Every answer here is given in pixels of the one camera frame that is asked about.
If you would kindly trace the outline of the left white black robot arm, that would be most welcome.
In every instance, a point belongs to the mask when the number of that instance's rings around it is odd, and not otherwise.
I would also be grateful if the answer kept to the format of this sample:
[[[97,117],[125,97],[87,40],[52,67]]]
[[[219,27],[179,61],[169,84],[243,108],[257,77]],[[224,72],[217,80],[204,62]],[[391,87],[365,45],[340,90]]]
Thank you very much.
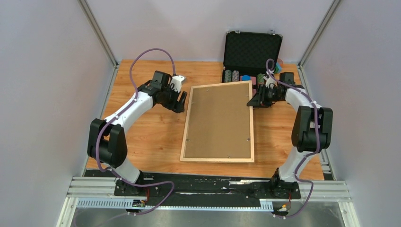
[[[127,184],[133,195],[144,192],[143,173],[128,159],[126,134],[131,126],[155,105],[175,113],[184,112],[187,92],[181,88],[186,78],[155,71],[153,78],[140,85],[138,90],[118,111],[101,120],[95,118],[89,128],[87,155],[107,166],[118,178]]]

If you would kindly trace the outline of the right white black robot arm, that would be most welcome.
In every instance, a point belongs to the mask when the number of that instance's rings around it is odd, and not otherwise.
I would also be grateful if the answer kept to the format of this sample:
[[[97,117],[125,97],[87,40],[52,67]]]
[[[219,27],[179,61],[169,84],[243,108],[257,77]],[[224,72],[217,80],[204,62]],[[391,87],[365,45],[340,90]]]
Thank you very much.
[[[310,159],[329,147],[333,110],[317,104],[302,85],[295,84],[293,73],[280,73],[277,79],[271,70],[267,70],[264,80],[247,106],[269,108],[276,102],[285,101],[296,111],[291,132],[293,148],[268,182],[272,195],[280,198],[289,190],[295,190],[301,182],[299,174]]]

